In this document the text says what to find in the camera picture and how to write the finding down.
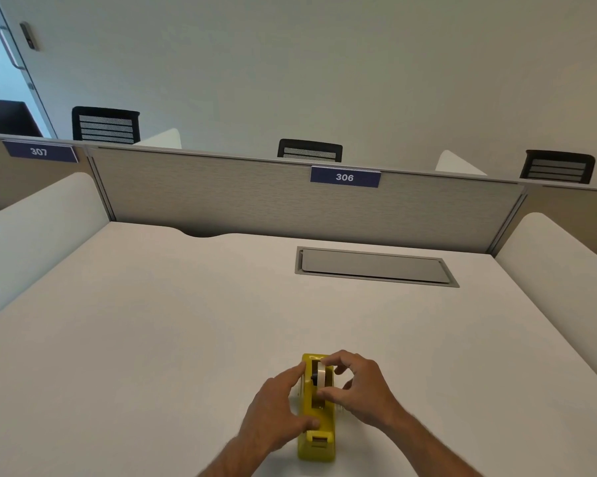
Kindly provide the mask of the yellow tape dispenser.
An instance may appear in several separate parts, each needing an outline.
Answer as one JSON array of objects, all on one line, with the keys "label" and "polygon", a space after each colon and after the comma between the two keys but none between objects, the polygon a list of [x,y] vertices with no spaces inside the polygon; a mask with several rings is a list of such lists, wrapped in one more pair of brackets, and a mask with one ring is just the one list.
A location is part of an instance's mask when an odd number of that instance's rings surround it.
[{"label": "yellow tape dispenser", "polygon": [[335,405],[313,393],[310,380],[312,360],[322,360],[325,355],[304,353],[303,376],[298,381],[299,414],[312,415],[320,420],[317,431],[307,431],[298,437],[298,458],[310,462],[333,462],[336,455]]}]

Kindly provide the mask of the black mesh office chair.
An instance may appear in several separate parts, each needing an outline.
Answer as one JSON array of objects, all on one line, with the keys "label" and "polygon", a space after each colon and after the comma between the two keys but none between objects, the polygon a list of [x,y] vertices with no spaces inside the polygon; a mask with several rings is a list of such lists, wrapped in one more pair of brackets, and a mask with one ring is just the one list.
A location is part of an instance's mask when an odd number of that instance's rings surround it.
[{"label": "black mesh office chair", "polygon": [[341,163],[343,146],[336,143],[282,138],[278,143],[278,158]]},{"label": "black mesh office chair", "polygon": [[140,112],[102,107],[72,109],[72,138],[76,141],[133,145],[141,141]]},{"label": "black mesh office chair", "polygon": [[526,151],[520,178],[589,184],[595,164],[595,157],[589,154],[530,149]]}]

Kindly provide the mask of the person's left forearm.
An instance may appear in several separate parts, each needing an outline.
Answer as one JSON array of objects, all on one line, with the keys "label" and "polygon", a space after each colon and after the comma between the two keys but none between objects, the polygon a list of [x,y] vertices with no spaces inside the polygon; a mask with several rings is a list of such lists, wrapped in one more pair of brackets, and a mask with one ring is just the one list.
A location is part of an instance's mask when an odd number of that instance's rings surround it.
[{"label": "person's left forearm", "polygon": [[253,477],[277,448],[254,436],[237,435],[196,477]]}]

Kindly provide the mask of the white tape roll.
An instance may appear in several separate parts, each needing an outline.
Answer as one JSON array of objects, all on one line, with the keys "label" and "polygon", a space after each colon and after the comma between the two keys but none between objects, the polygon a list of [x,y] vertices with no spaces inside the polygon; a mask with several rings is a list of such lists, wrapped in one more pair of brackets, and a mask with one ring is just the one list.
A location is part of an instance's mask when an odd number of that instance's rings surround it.
[{"label": "white tape roll", "polygon": [[313,393],[318,392],[319,389],[333,386],[333,367],[324,365],[322,360],[312,360],[310,380]]}]

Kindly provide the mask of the person's left hand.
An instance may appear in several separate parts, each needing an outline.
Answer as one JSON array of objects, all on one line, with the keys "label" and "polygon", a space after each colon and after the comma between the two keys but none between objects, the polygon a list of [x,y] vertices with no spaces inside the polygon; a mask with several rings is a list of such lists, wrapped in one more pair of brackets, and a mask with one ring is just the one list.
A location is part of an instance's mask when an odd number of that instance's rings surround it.
[{"label": "person's left hand", "polygon": [[289,394],[303,376],[305,363],[267,379],[249,405],[238,435],[254,436],[275,446],[276,451],[300,434],[293,433],[297,416],[289,405]]}]

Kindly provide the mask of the white side divider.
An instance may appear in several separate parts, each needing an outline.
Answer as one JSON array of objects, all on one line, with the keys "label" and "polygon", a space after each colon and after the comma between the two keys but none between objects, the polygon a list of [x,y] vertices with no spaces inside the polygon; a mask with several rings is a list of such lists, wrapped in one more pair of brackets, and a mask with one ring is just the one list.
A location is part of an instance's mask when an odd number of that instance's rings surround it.
[{"label": "white side divider", "polygon": [[597,375],[597,255],[532,212],[495,260]]},{"label": "white side divider", "polygon": [[91,176],[75,173],[0,211],[0,311],[110,222]]},{"label": "white side divider", "polygon": [[487,176],[485,172],[448,149],[440,154],[435,171],[452,174],[466,174],[470,176]]},{"label": "white side divider", "polygon": [[182,149],[181,136],[177,128],[168,129],[133,145],[157,149]]}]

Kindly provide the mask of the person's right hand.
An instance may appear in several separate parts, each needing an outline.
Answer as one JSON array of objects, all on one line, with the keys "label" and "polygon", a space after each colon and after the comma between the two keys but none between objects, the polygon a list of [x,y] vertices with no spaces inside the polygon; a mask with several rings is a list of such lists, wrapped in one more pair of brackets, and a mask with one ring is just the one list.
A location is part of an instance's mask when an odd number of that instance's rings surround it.
[{"label": "person's right hand", "polygon": [[350,388],[352,401],[335,404],[351,412],[363,423],[377,428],[378,420],[385,418],[392,410],[402,407],[374,360],[366,359],[358,353],[340,350],[323,358],[322,362],[326,366],[334,366],[337,375],[346,370],[352,372],[352,379],[344,386]]}]

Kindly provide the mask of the blue number label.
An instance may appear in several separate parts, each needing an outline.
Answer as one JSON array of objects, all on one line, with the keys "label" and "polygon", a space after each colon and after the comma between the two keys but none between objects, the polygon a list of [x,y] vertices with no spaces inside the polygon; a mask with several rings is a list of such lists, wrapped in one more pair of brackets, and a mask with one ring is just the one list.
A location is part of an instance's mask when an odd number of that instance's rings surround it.
[{"label": "blue number label", "polygon": [[13,158],[79,163],[80,159],[72,145],[57,143],[3,140],[4,147]]},{"label": "blue number label", "polygon": [[342,186],[378,188],[382,173],[375,170],[311,166],[310,182]]}]

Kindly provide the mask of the grey wall access reader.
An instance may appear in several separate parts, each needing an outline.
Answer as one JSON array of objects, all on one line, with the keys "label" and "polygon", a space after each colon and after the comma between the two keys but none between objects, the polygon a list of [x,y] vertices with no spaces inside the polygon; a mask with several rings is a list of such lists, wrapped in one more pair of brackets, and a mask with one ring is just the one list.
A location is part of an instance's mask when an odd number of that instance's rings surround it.
[{"label": "grey wall access reader", "polygon": [[32,27],[28,24],[28,22],[20,22],[19,26],[22,30],[22,33],[24,35],[24,39],[28,45],[28,47],[30,49],[32,49],[33,51],[40,51],[40,45],[39,42],[37,41],[33,29]]}]

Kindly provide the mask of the wide grey desk partition panel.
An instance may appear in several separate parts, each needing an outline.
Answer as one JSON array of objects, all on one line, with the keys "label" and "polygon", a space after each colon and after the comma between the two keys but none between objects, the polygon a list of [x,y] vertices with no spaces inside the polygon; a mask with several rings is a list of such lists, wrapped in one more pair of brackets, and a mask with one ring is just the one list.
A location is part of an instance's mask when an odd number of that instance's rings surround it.
[{"label": "wide grey desk partition panel", "polygon": [[111,217],[196,237],[246,233],[487,253],[525,188],[382,171],[376,188],[310,181],[310,163],[96,145],[87,149]]}]

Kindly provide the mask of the dark furniture behind door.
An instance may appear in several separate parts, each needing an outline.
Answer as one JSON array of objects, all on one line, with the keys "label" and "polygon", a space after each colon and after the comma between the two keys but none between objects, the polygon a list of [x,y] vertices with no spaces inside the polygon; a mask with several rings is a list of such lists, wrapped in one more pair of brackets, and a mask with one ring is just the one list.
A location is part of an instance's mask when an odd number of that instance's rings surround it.
[{"label": "dark furniture behind door", "polygon": [[42,136],[26,103],[10,100],[0,100],[0,134]]}]

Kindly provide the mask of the person's right forearm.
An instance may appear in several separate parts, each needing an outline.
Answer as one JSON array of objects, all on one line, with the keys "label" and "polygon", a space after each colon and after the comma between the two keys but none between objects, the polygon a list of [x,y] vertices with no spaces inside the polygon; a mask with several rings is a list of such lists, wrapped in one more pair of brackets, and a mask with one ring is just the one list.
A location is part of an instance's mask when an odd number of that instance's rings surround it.
[{"label": "person's right forearm", "polygon": [[376,426],[398,447],[418,477],[482,477],[402,407],[378,420]]}]

